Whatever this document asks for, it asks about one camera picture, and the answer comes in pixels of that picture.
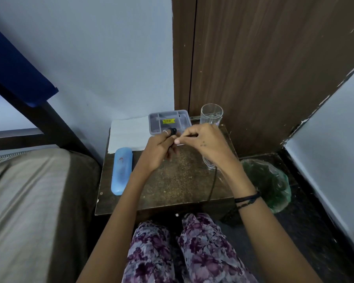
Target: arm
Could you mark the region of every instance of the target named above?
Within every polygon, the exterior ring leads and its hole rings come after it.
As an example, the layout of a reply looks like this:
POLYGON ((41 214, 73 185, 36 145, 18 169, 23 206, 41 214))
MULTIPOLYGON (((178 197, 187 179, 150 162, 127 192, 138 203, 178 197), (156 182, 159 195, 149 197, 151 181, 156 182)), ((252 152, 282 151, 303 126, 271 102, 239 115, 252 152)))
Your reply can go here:
POLYGON ((165 156, 169 158, 172 150, 176 152, 176 146, 173 144, 175 138, 175 135, 168 138, 167 133, 163 132, 148 140, 77 283, 122 280, 140 195, 147 179, 161 165, 165 156))
MULTIPOLYGON (((194 125, 175 143, 195 147, 204 157, 214 162, 226 178, 235 198, 256 193, 217 126, 194 125), (198 137, 187 137, 190 134, 198 134, 198 137)), ((322 282, 261 198, 239 212, 267 282, 322 282)))

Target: drinking glass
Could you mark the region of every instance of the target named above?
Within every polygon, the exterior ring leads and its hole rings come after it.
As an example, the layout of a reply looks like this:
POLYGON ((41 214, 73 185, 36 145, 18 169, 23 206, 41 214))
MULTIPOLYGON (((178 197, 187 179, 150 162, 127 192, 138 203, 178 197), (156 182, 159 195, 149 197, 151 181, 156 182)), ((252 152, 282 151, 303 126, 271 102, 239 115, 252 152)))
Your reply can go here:
MULTIPOLYGON (((213 103, 208 103, 202 106, 201 108, 201 118, 199 124, 210 123, 219 126, 220 121, 223 117, 223 109, 213 103)), ((203 162, 207 165, 210 170, 215 170, 216 166, 207 160, 205 157, 203 158, 203 162)))

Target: person's right hand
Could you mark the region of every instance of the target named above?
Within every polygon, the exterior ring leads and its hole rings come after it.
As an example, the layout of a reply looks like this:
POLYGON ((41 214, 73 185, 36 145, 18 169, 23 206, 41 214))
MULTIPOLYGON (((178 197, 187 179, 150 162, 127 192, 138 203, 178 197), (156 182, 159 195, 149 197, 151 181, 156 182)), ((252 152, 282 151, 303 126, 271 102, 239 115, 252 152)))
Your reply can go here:
POLYGON ((186 144, 196 148, 203 157, 220 167, 223 161, 236 159, 227 141, 216 125, 197 124, 186 128, 181 136, 174 140, 175 144, 186 144))

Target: dark blue curtain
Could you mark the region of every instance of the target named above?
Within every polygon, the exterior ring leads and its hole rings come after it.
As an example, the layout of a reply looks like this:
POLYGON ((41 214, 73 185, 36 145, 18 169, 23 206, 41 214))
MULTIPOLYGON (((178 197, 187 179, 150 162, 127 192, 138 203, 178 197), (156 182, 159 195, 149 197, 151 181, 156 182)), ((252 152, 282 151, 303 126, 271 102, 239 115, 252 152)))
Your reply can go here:
POLYGON ((0 83, 31 107, 58 92, 24 56, 0 33, 0 83))

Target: paper sheet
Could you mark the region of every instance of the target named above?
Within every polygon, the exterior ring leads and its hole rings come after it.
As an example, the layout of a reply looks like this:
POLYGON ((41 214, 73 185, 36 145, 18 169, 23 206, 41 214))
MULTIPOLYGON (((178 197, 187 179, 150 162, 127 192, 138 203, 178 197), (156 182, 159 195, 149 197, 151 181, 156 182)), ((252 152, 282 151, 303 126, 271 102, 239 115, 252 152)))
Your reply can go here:
POLYGON ((122 147, 131 148, 133 151, 142 151, 150 137, 148 116, 113 120, 110 128, 108 153, 115 153, 117 149, 122 147))

